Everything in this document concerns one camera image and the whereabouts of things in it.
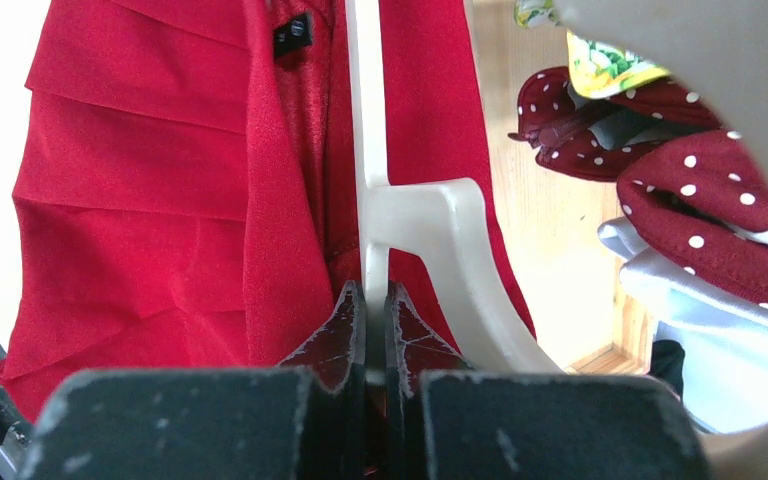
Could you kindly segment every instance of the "clothing label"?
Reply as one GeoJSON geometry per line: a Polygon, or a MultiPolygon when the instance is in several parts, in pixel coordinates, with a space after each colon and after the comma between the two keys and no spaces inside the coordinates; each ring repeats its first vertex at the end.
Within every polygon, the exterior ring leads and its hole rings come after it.
{"type": "Polygon", "coordinates": [[[305,12],[272,32],[275,59],[313,45],[313,18],[305,12]]]}

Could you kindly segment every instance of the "white polka dot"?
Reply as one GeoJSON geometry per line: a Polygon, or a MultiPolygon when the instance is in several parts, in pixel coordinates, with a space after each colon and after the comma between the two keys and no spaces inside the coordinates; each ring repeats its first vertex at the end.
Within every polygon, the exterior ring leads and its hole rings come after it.
{"type": "Polygon", "coordinates": [[[702,248],[705,245],[705,239],[699,235],[694,235],[690,237],[690,239],[687,241],[687,244],[693,248],[702,248]]]}

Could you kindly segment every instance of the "yellow and green floral cloth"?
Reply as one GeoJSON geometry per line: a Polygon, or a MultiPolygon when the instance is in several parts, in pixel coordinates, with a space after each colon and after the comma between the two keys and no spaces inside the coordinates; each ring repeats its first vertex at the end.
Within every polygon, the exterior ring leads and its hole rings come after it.
{"type": "MultiPolygon", "coordinates": [[[[515,18],[526,28],[558,25],[553,0],[516,0],[515,18]]],[[[570,81],[579,95],[605,98],[670,73],[636,53],[567,34],[570,81]]]]}

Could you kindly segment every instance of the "wooden surface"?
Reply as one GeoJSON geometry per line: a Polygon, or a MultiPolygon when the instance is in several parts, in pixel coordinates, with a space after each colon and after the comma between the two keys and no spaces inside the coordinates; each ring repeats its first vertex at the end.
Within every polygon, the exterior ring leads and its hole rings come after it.
{"type": "Polygon", "coordinates": [[[614,185],[539,168],[527,144],[507,137],[517,127],[522,83],[540,69],[566,64],[564,30],[518,27],[512,0],[466,0],[466,6],[496,211],[538,343],[563,367],[581,367],[600,355],[610,357],[603,359],[606,365],[622,363],[618,357],[648,359],[651,338],[642,341],[648,319],[617,288],[616,259],[596,237],[603,221],[621,215],[614,185]]]}

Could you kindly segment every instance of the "pleated red fabric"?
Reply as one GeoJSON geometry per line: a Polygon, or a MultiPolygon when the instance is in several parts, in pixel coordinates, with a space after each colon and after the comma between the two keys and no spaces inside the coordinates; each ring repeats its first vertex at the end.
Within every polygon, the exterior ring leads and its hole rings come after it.
{"type": "MultiPolygon", "coordinates": [[[[381,2],[394,184],[471,177],[493,206],[463,2],[381,2]]],[[[359,278],[340,0],[53,0],[14,198],[24,286],[0,381],[35,419],[86,368],[272,365],[359,278]],[[273,58],[309,12],[314,45],[273,58]]],[[[453,343],[422,262],[391,278],[453,343]]]]}

